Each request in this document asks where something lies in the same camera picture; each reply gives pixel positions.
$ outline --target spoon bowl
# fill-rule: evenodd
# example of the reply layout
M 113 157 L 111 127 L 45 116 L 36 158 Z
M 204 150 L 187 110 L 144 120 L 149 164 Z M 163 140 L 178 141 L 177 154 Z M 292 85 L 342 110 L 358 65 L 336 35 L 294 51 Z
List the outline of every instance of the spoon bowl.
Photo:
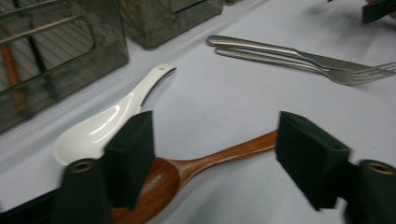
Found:
M 105 145 L 128 118 L 141 111 L 142 104 L 152 88 L 175 69 L 172 64 L 158 64 L 113 106 L 62 133 L 55 142 L 55 160 L 62 165 L 68 165 L 80 159 L 100 158 Z
M 183 187 L 203 170 L 226 161 L 234 161 L 272 150 L 275 145 L 276 131 L 196 160 L 173 161 L 156 158 L 134 210 L 113 208 L 112 223 L 146 223 L 160 214 Z

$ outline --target fork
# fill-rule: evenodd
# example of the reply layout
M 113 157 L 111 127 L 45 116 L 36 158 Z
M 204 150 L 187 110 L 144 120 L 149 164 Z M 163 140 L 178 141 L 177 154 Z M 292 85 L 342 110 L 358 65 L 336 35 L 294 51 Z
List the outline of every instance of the fork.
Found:
M 229 49 L 217 47 L 215 52 L 222 56 L 228 56 L 238 59 L 245 59 L 261 63 L 273 63 L 284 65 L 292 68 L 299 68 L 321 74 L 331 81 L 342 85 L 358 85 L 367 82 L 372 82 L 385 77 L 396 75 L 396 63 L 385 63 L 379 66 L 370 67 L 361 70 L 331 70 L 322 69 L 314 65 L 306 63 L 297 63 L 295 61 L 270 57 L 262 54 L 251 53 L 238 49 Z

